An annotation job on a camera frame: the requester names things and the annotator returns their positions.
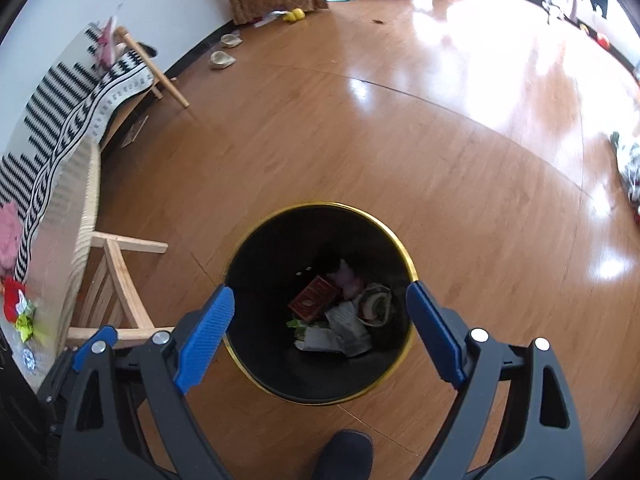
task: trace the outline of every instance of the patterned rug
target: patterned rug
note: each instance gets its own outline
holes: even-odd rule
[[[31,243],[58,180],[58,168],[82,136],[100,142],[112,114],[148,89],[153,75],[140,56],[126,52],[108,71],[95,64],[100,29],[89,24],[42,78],[25,106],[0,160],[0,200],[13,200],[24,225],[14,277],[24,282]]]

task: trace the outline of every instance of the black trash can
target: black trash can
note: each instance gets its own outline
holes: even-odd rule
[[[358,357],[300,351],[286,325],[287,305],[304,287],[300,275],[313,273],[323,254],[339,255],[366,282],[392,291],[390,322],[370,329],[374,347]],[[278,397],[314,405],[354,399],[391,375],[408,351],[413,329],[404,293],[415,280],[405,248],[373,216],[338,203],[286,208],[242,241],[227,269],[236,314],[226,347],[254,383]]]

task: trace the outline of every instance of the red ball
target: red ball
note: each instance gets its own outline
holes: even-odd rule
[[[609,48],[611,47],[611,42],[609,41],[609,38],[607,38],[604,34],[602,34],[601,32],[599,32],[598,34],[596,34],[596,42],[604,49],[604,50],[609,50]]]

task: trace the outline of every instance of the blue gripper pad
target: blue gripper pad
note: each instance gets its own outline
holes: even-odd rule
[[[406,290],[406,309],[440,378],[460,389],[466,380],[462,351],[444,321],[440,308],[431,300],[422,282],[413,282]]]
[[[189,388],[200,384],[218,345],[234,316],[234,294],[223,286],[203,307],[199,323],[191,331],[178,356],[178,373],[174,383],[185,395]]]
[[[104,325],[99,328],[95,334],[93,334],[78,350],[74,356],[74,363],[71,366],[76,372],[80,371],[84,364],[86,355],[91,351],[91,345],[96,341],[103,340],[107,345],[113,348],[118,341],[118,331],[111,325]]]

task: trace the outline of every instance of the yellow rubber duck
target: yellow rubber duck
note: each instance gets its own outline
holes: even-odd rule
[[[302,9],[293,9],[283,15],[282,20],[284,22],[299,22],[305,19],[305,11]]]

